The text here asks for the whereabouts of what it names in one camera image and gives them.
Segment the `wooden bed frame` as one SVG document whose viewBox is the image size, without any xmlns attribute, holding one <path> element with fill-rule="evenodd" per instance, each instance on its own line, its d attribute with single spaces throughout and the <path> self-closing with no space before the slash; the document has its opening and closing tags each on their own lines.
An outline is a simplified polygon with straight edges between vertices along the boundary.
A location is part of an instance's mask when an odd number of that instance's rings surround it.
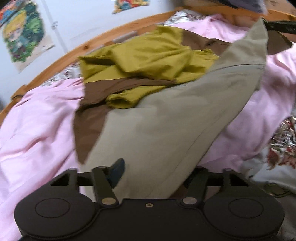
<svg viewBox="0 0 296 241">
<path fill-rule="evenodd" d="M 21 86 L 11 97 L 11 102 L 1 111 L 1 123 L 4 121 L 7 114 L 15 106 L 28 91 L 40 86 L 42 83 L 50 79 L 54 74 L 61 72 L 67 66 L 74 63 L 77 57 L 86 55 L 91 51 L 101 47 L 112 45 L 115 40 L 128 35 L 138 36 L 156 28 L 157 24 L 165 22 L 175 12 L 189 9 L 197 11 L 203 15 L 221 14 L 230 23 L 237 26 L 250 26 L 255 20 L 262 16 L 246 9 L 234 9 L 229 6 L 181 6 L 173 11 L 148 16 L 139 20 L 131 21 L 127 24 L 113 28 L 95 38 L 83 43 L 74 50 L 62 56 L 56 62 L 51 64 L 29 84 Z"/>
</svg>

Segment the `floral patterned pillow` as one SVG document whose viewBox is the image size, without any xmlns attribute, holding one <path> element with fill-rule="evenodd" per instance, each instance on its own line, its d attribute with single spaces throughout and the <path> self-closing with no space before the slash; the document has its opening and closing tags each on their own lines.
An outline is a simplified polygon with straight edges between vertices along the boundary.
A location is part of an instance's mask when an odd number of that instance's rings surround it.
<svg viewBox="0 0 296 241">
<path fill-rule="evenodd" d="M 171 17 L 169 17 L 162 25 L 172 26 L 179 23 L 192 22 L 195 20 L 204 19 L 206 16 L 193 10 L 182 9 L 175 12 Z"/>
<path fill-rule="evenodd" d="M 50 86 L 50 85 L 52 85 L 56 82 L 59 82 L 61 80 L 80 78 L 81 76 L 82 76 L 82 74 L 80 71 L 80 64 L 79 64 L 79 62 L 74 62 L 74 63 L 71 63 L 70 65 L 68 65 L 61 72 L 56 73 L 50 79 L 46 80 L 40 86 Z"/>
</svg>

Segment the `pink bed sheet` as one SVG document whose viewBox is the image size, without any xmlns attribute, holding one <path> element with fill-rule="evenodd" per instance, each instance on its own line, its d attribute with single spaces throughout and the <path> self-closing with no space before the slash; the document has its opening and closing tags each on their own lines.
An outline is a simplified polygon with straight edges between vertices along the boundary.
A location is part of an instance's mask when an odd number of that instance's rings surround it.
<svg viewBox="0 0 296 241">
<path fill-rule="evenodd" d="M 192 22 L 198 21 L 205 21 L 210 27 L 214 27 L 216 21 L 232 25 L 221 15 Z M 295 49 L 292 55 L 291 80 L 295 91 Z M 27 92 L 4 119 L 1 125 L 1 240 L 21 238 L 14 210 L 23 198 L 68 169 L 82 171 L 76 152 L 74 118 L 84 96 L 83 75 L 36 87 Z"/>
</svg>

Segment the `olive brown hooded jacket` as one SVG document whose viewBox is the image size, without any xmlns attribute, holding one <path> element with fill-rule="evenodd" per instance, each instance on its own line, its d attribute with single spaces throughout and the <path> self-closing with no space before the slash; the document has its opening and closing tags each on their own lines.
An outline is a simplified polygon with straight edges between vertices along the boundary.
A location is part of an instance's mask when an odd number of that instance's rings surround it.
<svg viewBox="0 0 296 241">
<path fill-rule="evenodd" d="M 80 57 L 84 172 L 124 159 L 119 198 L 168 198 L 196 167 L 239 170 L 292 108 L 294 44 L 264 20 L 158 26 Z"/>
</svg>

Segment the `colourful floral wall poster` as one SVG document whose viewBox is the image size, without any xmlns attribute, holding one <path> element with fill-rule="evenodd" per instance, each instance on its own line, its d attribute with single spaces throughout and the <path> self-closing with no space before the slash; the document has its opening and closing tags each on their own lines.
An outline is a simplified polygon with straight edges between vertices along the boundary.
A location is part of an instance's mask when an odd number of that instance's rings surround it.
<svg viewBox="0 0 296 241">
<path fill-rule="evenodd" d="M 116 14 L 139 6 L 148 6 L 149 3 L 149 0 L 115 0 L 114 11 L 112 13 Z"/>
</svg>

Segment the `green character wall poster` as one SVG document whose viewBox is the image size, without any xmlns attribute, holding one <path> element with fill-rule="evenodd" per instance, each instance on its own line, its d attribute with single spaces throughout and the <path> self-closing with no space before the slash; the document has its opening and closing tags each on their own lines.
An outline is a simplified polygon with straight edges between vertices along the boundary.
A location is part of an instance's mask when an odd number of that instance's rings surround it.
<svg viewBox="0 0 296 241">
<path fill-rule="evenodd" d="M 18 72 L 55 46 L 34 1 L 9 1 L 1 9 L 1 37 Z"/>
</svg>

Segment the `grey clothes pile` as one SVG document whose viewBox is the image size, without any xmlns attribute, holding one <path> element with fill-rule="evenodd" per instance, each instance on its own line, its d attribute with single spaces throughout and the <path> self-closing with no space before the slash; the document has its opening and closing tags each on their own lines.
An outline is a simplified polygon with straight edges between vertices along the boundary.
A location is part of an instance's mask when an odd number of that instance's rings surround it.
<svg viewBox="0 0 296 241">
<path fill-rule="evenodd" d="M 267 13 L 267 8 L 264 0 L 217 0 L 215 2 L 233 8 L 246 9 L 259 14 Z"/>
</svg>

